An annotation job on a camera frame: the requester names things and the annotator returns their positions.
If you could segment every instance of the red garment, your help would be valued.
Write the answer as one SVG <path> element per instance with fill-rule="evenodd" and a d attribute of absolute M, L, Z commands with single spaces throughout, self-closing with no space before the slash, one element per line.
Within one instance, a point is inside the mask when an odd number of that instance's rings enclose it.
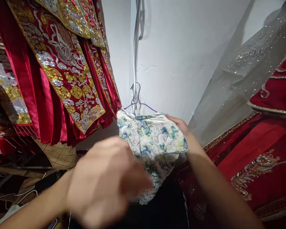
<path fill-rule="evenodd" d="M 0 1 L 0 33 L 41 143 L 75 146 L 100 125 L 108 127 L 120 101 L 105 48 L 92 45 L 90 39 L 76 37 L 41 6 L 33 13 L 32 5 L 26 1 L 8 4 Z M 27 12 L 26 20 L 20 9 Z"/>
<path fill-rule="evenodd" d="M 286 119 L 253 114 L 205 150 L 258 217 L 286 214 Z M 173 176 L 186 197 L 191 227 L 217 228 L 189 163 Z"/>
<path fill-rule="evenodd" d="M 286 118 L 286 56 L 249 102 L 253 109 Z"/>

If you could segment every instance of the white cable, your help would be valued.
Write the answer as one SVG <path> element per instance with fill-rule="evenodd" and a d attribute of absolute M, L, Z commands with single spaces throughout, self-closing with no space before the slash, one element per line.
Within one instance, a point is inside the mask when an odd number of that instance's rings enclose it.
<path fill-rule="evenodd" d="M 30 195 L 32 192 L 36 192 L 36 197 L 38 196 L 38 192 L 36 190 L 32 190 L 30 191 L 28 194 L 26 194 L 24 197 L 22 197 L 22 199 L 17 203 L 17 205 L 24 199 L 26 198 L 28 195 Z"/>
<path fill-rule="evenodd" d="M 137 61 L 138 61 L 138 45 L 139 45 L 139 22 L 140 22 L 140 17 L 141 17 L 141 0 L 137 1 L 137 12 L 136 12 L 136 20 L 134 23 L 134 35 L 133 35 L 133 72 L 132 72 L 132 77 L 133 77 L 133 86 L 132 86 L 132 94 L 131 94 L 131 102 L 133 103 L 137 96 Z M 136 115 L 136 109 L 137 105 L 133 104 L 131 106 L 131 112 Z"/>
<path fill-rule="evenodd" d="M 70 222 L 71 222 L 71 211 L 72 211 L 72 209 L 70 209 L 70 217 L 69 217 L 69 225 L 68 225 L 68 229 L 69 229 L 69 227 L 70 227 Z"/>
<path fill-rule="evenodd" d="M 6 204 L 7 204 L 7 200 L 5 201 L 5 209 L 6 209 L 6 210 L 9 210 L 10 208 L 7 208 L 7 205 L 6 205 Z"/>
<path fill-rule="evenodd" d="M 43 176 L 41 179 L 43 179 L 43 178 L 46 176 L 47 173 L 48 173 L 48 172 L 45 172 L 45 173 L 44 173 L 44 176 Z M 26 191 L 25 193 L 18 194 L 18 195 L 16 195 L 15 193 L 10 193 L 10 194 L 6 194 L 6 195 L 3 195 L 3 196 L 0 196 L 0 199 L 1 199 L 2 197 L 9 196 L 9 195 L 22 196 L 22 195 L 24 195 L 24 194 L 27 193 L 27 194 L 17 203 L 17 204 L 19 204 L 24 198 L 26 198 L 26 197 L 27 197 L 30 193 L 32 193 L 32 192 L 36 192 L 36 197 L 38 196 L 38 192 L 37 192 L 36 190 L 32 190 L 33 188 L 35 188 L 35 185 L 34 185 L 30 190 Z M 7 208 L 6 204 L 7 204 L 7 200 L 5 201 L 5 209 L 6 209 L 6 210 L 9 210 L 9 208 Z M 71 211 L 70 211 L 69 225 L 70 225 L 70 221 L 71 221 Z"/>
<path fill-rule="evenodd" d="M 48 173 L 48 172 L 45 172 L 45 173 L 44 173 L 44 176 L 43 176 L 41 179 L 43 179 L 43 178 L 46 176 L 47 173 Z M 33 188 L 35 188 L 35 185 L 34 185 L 30 190 L 26 191 L 25 193 L 18 194 L 18 195 L 16 195 L 15 193 L 10 193 L 10 194 L 6 194 L 6 195 L 3 195 L 3 196 L 0 196 L 0 199 L 1 199 L 2 197 L 9 196 L 9 195 L 22 196 L 22 195 L 24 195 L 24 194 L 27 194 L 27 193 L 28 193 L 29 191 L 31 191 Z"/>

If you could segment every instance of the quilted beige fabric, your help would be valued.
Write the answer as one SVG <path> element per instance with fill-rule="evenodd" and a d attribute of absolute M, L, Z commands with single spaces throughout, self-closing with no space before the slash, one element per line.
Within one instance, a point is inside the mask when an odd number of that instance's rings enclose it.
<path fill-rule="evenodd" d="M 40 143 L 37 138 L 34 140 L 48 157 L 54 169 L 69 169 L 76 165 L 78 156 L 75 147 L 67 146 L 67 144 L 61 144 L 60 142 L 54 146 L 50 146 L 48 144 Z"/>

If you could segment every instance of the purple wire hanger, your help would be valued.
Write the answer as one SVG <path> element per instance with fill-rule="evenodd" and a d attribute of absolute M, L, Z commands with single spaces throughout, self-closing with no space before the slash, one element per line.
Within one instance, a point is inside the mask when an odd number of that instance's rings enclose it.
<path fill-rule="evenodd" d="M 139 84 L 139 92 L 138 92 L 138 95 L 137 95 L 137 101 L 136 101 L 135 103 L 131 103 L 128 107 L 130 107 L 131 105 L 134 105 L 134 104 L 139 103 L 139 104 L 141 104 L 141 105 L 147 106 L 149 109 L 151 109 L 151 110 L 153 110 L 154 112 L 158 113 L 158 111 L 155 111 L 154 109 L 152 109 L 152 108 L 151 108 L 150 106 L 148 106 L 147 104 L 140 102 L 140 99 L 139 99 L 140 90 L 141 90 L 141 85 Z"/>

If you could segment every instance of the red dress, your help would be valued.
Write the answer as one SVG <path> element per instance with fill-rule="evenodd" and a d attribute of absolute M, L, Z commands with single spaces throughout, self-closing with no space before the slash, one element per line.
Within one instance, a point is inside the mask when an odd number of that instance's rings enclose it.
<path fill-rule="evenodd" d="M 204 150 L 266 228 L 286 228 L 286 57 L 249 104 L 263 114 L 253 112 Z M 173 177 L 191 228 L 218 228 L 189 163 Z"/>

